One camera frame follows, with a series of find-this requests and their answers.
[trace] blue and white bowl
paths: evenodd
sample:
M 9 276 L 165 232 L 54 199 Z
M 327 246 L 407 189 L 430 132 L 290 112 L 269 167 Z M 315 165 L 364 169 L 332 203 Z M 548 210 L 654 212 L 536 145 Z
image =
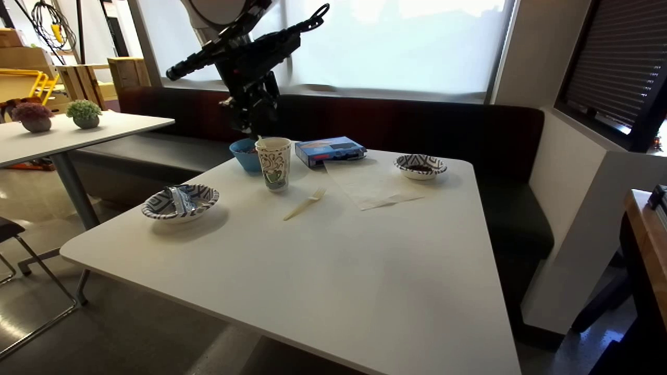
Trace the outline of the blue and white bowl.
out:
M 427 154 L 398 157 L 396 165 L 408 180 L 437 180 L 446 170 L 446 165 L 441 158 Z
M 179 189 L 182 199 L 187 200 L 192 207 L 190 210 L 179 209 L 179 205 L 173 203 L 173 194 L 170 189 L 153 194 L 144 207 L 142 212 L 150 219 L 164 221 L 164 222 L 185 222 L 200 219 L 220 199 L 218 189 L 208 185 L 176 185 Z

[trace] window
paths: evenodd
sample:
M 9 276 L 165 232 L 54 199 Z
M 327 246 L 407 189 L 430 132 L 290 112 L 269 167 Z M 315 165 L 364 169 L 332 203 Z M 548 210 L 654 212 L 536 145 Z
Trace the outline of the window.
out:
M 595 0 L 557 106 L 634 153 L 667 115 L 667 3 Z
M 277 0 L 255 37 L 311 17 L 332 5 L 326 26 L 277 70 L 282 88 L 438 93 L 483 103 L 506 35 L 513 0 Z M 179 0 L 144 5 L 157 64 L 165 68 L 197 52 Z M 187 76 L 212 79 L 212 68 Z

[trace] table leg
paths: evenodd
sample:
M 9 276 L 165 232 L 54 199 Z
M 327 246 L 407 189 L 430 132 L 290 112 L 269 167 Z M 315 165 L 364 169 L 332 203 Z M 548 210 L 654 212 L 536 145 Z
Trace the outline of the table leg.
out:
M 61 175 L 64 189 L 83 221 L 83 227 L 86 230 L 97 227 L 101 222 L 101 219 L 88 200 L 88 194 L 80 181 L 76 167 L 70 160 L 70 154 L 68 153 L 54 154 L 53 158 L 54 158 L 54 165 L 56 165 L 56 170 Z

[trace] floor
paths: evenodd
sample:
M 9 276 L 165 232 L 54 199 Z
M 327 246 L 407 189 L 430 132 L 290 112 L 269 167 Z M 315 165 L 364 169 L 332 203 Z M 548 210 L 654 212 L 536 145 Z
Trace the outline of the floor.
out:
M 119 209 L 97 203 L 102 219 Z M 27 227 L 26 239 L 47 252 L 83 232 L 61 180 L 53 170 L 0 169 L 0 215 Z M 11 262 L 26 254 L 17 242 L 0 243 Z M 80 266 L 53 258 L 49 264 L 70 287 Z M 30 346 L 0 362 L 0 374 L 70 375 L 182 375 L 222 374 L 216 356 L 202 356 L 226 322 L 182 307 L 142 287 L 105 276 L 93 276 L 86 293 L 90 307 L 76 313 Z M 36 268 L 0 290 L 0 349 L 38 327 L 68 307 L 68 297 Z M 605 315 L 582 336 L 567 336 L 557 352 L 518 344 L 525 375 L 589 374 L 612 340 L 619 340 L 634 319 L 631 302 Z M 340 365 L 264 340 L 244 374 L 355 374 Z

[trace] white table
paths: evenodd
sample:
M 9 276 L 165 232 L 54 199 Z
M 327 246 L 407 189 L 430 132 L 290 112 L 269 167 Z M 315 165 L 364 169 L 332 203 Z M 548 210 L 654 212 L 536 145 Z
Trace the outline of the white table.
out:
M 222 192 L 200 221 L 133 209 L 62 257 L 367 374 L 520 374 L 473 167 L 416 184 L 396 154 L 367 157 L 422 199 L 359 210 L 327 174 L 276 196 L 229 160 L 194 180 Z M 284 221 L 317 185 L 327 196 Z
M 90 200 L 81 187 L 81 181 L 77 180 L 76 169 L 72 167 L 68 153 L 165 125 L 173 125 L 173 119 L 111 110 L 102 112 L 101 128 L 97 130 L 80 130 L 64 115 L 53 117 L 53 132 L 49 133 L 27 133 L 22 122 L 0 122 L 0 167 L 13 165 L 17 160 L 53 157 L 83 225 L 94 227 L 98 225 L 98 216 L 90 207 Z
M 73 169 L 68 153 L 90 145 L 90 144 L 123 138 L 129 133 L 142 133 L 148 130 L 165 128 L 165 125 L 173 125 L 173 119 L 123 115 L 123 112 L 111 112 L 111 110 L 102 112 L 101 128 L 97 130 L 80 130 L 64 115 L 53 117 L 53 132 L 49 133 L 30 133 L 22 122 L 0 122 L 0 167 L 13 165 L 17 160 L 53 157 L 56 170 L 61 175 L 61 181 L 68 187 L 72 203 L 76 205 L 80 219 L 83 221 L 86 230 L 90 230 L 101 221 L 86 196 L 86 189 L 81 187 L 77 170 Z M 30 250 L 30 254 L 31 254 L 31 260 L 27 262 L 36 260 L 49 272 L 49 278 L 62 290 L 62 293 L 72 301 L 72 304 L 62 313 L 47 320 L 43 327 L 38 327 L 33 333 L 4 349 L 0 352 L 0 359 L 13 355 L 14 350 L 36 340 L 39 333 L 49 331 L 50 327 L 54 327 L 64 316 L 73 315 L 86 304 L 83 286 L 88 279 L 88 271 L 81 272 L 80 287 L 73 295 L 62 286 L 62 282 L 56 276 L 53 276 L 53 271 L 43 262 L 43 258 L 53 257 L 56 252 L 36 257 Z

